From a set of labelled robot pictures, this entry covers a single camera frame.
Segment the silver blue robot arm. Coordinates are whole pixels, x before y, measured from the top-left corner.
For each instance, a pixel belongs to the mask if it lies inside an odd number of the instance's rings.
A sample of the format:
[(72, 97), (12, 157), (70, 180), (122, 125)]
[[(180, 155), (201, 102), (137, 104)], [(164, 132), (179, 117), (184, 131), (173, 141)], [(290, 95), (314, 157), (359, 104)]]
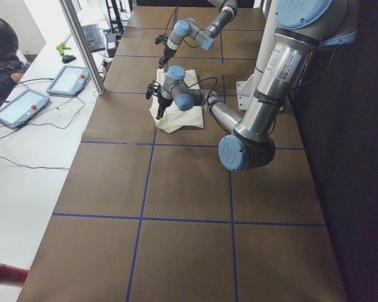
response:
[(268, 132), (289, 92), (296, 89), (311, 54), (355, 41), (358, 1), (273, 1), (268, 13), (254, 74), (248, 79), (249, 106), (243, 116), (224, 104), (213, 90), (191, 89), (185, 70), (172, 65), (164, 82), (148, 85), (146, 96), (158, 101), (156, 117), (167, 107), (206, 110), (226, 131), (219, 158), (229, 171), (269, 164), (275, 144)]
[(206, 29), (199, 28), (193, 18), (186, 18), (175, 23), (170, 35), (159, 35), (156, 38), (155, 44), (162, 43), (164, 45), (164, 54), (159, 59), (160, 69), (175, 56), (186, 37), (190, 37), (204, 50), (209, 51), (214, 46), (218, 34), (237, 15), (238, 2), (235, 0), (215, 0), (209, 1), (209, 3), (219, 10), (219, 15)]

